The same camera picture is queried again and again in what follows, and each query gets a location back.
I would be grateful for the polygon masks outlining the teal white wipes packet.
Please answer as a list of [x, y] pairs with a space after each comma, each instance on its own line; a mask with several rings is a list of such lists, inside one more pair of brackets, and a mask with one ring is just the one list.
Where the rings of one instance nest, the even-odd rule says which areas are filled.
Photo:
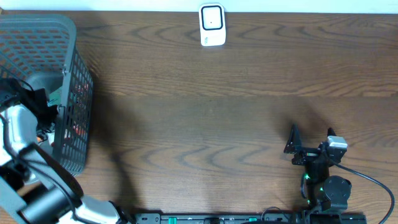
[[62, 87], [56, 89], [52, 93], [49, 94], [49, 100], [47, 102], [47, 106], [51, 107], [54, 105], [59, 105], [61, 103], [62, 96]]

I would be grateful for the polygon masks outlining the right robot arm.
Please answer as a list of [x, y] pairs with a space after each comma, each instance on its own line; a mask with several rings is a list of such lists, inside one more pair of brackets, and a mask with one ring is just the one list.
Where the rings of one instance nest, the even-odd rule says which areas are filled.
[[341, 162], [348, 144], [343, 137], [328, 128], [326, 141], [318, 147], [302, 145], [297, 125], [292, 125], [285, 154], [292, 154], [292, 164], [304, 166], [300, 191], [308, 207], [296, 213], [295, 223], [341, 223], [341, 214], [348, 208], [351, 182], [338, 175], [330, 175], [329, 168]]

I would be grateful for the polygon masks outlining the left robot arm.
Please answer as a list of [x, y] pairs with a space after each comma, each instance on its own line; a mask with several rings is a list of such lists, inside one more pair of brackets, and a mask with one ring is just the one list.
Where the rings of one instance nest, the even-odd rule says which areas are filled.
[[1, 79], [1, 206], [21, 223], [135, 223], [111, 201], [86, 196], [37, 142], [58, 118], [44, 89]]

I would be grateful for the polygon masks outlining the red white snack packet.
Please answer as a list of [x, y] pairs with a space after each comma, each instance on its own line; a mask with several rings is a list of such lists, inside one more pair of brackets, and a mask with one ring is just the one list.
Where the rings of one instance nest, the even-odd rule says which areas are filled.
[[67, 106], [67, 128], [65, 140], [74, 146], [79, 146], [81, 140], [86, 140], [88, 134], [87, 91], [89, 85], [75, 84], [70, 92]]

